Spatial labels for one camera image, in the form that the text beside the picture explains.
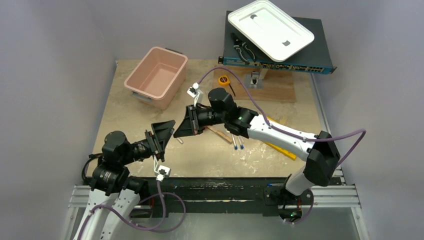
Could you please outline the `yellow test tube rack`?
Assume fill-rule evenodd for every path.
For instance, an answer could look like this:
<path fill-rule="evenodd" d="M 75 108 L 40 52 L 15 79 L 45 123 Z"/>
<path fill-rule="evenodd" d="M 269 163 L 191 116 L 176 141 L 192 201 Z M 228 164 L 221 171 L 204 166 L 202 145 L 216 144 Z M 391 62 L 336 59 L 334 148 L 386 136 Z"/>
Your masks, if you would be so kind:
<path fill-rule="evenodd" d="M 267 117 L 267 119 L 270 121 L 270 122 L 275 122 L 275 123 L 279 123 L 279 121 L 276 121 L 276 120 L 274 120 L 273 118 L 270 118 L 270 117 Z M 269 142 L 263 142 L 264 144 L 266 144 L 267 146 L 269 146 L 269 147 L 271 147 L 271 148 L 273 148 L 274 150 L 276 150 L 277 152 L 279 152 L 279 153 L 281 153 L 281 154 L 283 154 L 284 156 L 286 156 L 286 157 L 288 157 L 289 159 L 291 159 L 292 161 L 295 161 L 296 160 L 296 158 L 297 158 L 297 156 L 295 155 L 295 154 L 293 154 L 292 152 L 290 152 L 290 151 L 287 151 L 286 149 L 283 149 L 283 148 L 281 148 L 281 147 L 278 147 L 278 146 L 276 146 L 276 145 L 274 145 L 274 144 L 271 144 L 271 143 L 269 143 Z"/>

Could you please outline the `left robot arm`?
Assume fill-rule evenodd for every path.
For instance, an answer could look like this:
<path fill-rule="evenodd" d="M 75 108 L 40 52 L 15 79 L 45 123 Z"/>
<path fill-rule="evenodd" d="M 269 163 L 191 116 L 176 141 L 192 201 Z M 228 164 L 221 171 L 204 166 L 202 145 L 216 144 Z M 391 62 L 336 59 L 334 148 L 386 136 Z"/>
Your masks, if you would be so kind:
<path fill-rule="evenodd" d="M 120 130 L 108 133 L 104 138 L 101 153 L 93 154 L 98 165 L 89 180 L 88 202 L 81 222 L 74 235 L 75 240 L 111 240 L 118 235 L 123 225 L 141 231 L 160 233 L 162 221 L 154 226 L 144 227 L 134 223 L 130 213 L 136 205 L 158 197 L 162 206 L 162 217 L 166 217 L 165 193 L 161 182 L 169 177 L 171 169 L 159 165 L 165 160 L 165 149 L 174 133 L 174 120 L 151 124 L 145 131 L 145 138 L 129 142 Z M 148 181 L 130 175 L 128 164 L 153 159 L 157 193 L 151 195 Z"/>

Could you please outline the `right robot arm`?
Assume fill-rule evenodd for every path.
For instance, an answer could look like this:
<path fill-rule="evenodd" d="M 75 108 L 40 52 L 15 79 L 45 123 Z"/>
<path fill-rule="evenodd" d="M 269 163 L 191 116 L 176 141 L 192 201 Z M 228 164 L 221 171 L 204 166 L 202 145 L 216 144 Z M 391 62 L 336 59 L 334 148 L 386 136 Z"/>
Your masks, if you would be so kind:
<path fill-rule="evenodd" d="M 232 95 L 221 87 L 211 90 L 207 98 L 209 106 L 201 103 L 186 106 L 174 138 L 200 135 L 207 126 L 222 124 L 235 136 L 270 143 L 293 153 L 305 161 L 305 166 L 291 174 L 280 191 L 282 200 L 288 204 L 313 186 L 329 185 L 341 157 L 328 132 L 300 132 L 271 122 L 256 111 L 237 106 Z"/>

